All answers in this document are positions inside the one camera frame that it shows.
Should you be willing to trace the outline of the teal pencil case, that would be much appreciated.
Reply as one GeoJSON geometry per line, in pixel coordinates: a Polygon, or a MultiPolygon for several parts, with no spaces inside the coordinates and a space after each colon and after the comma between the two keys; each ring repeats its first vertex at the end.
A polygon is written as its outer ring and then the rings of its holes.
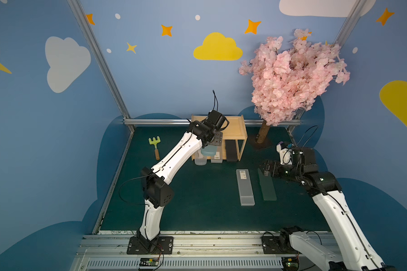
{"type": "Polygon", "coordinates": [[[205,157],[213,157],[217,153],[217,149],[217,146],[207,145],[205,147],[202,147],[200,152],[205,157]]]}

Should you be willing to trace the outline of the dark green pencil case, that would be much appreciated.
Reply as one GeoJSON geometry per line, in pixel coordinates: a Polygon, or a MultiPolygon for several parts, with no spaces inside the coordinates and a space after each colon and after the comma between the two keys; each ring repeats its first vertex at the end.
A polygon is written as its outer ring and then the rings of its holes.
{"type": "Polygon", "coordinates": [[[262,191],[263,200],[276,201],[277,195],[275,193],[273,180],[270,176],[265,176],[261,169],[258,170],[258,179],[262,191]]]}

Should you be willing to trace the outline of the clear rounded pencil case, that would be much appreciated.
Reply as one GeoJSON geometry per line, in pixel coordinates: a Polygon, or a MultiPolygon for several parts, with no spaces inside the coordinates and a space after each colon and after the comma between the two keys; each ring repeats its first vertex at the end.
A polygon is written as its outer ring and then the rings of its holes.
{"type": "Polygon", "coordinates": [[[207,164],[207,156],[201,153],[201,150],[197,151],[194,155],[194,163],[197,166],[205,166],[207,164]]]}

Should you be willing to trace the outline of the tall frosted grey pencil case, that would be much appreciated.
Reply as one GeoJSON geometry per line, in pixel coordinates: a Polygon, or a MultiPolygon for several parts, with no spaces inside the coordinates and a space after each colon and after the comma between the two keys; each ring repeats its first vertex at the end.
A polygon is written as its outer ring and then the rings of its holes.
{"type": "Polygon", "coordinates": [[[254,206],[255,200],[249,171],[247,169],[237,169],[236,177],[241,206],[254,206]]]}

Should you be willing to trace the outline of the frosted pencil case with label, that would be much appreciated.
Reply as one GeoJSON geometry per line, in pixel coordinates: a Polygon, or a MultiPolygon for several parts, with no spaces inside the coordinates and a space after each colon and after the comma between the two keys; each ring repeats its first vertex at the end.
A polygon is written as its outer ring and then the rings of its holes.
{"type": "Polygon", "coordinates": [[[221,164],[223,163],[223,157],[220,151],[216,151],[211,157],[211,163],[221,164]]]}

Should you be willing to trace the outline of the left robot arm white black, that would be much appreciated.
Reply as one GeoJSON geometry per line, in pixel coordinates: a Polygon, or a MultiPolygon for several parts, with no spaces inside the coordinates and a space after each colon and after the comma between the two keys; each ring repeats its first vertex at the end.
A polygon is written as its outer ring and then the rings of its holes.
{"type": "Polygon", "coordinates": [[[181,140],[161,161],[150,169],[142,169],[140,179],[145,209],[142,225],[136,232],[138,244],[130,247],[131,254],[151,254],[159,250],[163,209],[174,196],[170,183],[192,154],[213,143],[217,133],[225,130],[229,123],[223,114],[212,110],[202,121],[191,122],[181,140]]]}

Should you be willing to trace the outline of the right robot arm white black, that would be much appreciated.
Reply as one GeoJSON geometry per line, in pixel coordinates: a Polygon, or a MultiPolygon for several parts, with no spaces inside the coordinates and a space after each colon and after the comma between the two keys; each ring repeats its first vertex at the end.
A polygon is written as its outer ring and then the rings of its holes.
{"type": "Polygon", "coordinates": [[[319,171],[315,151],[281,142],[276,146],[278,161],[263,164],[266,176],[295,182],[304,187],[319,208],[338,244],[337,255],[312,240],[299,227],[280,230],[279,236],[263,234],[262,246],[266,254],[302,254],[322,271],[394,271],[387,265],[365,237],[352,215],[341,185],[330,172],[319,171]]]}

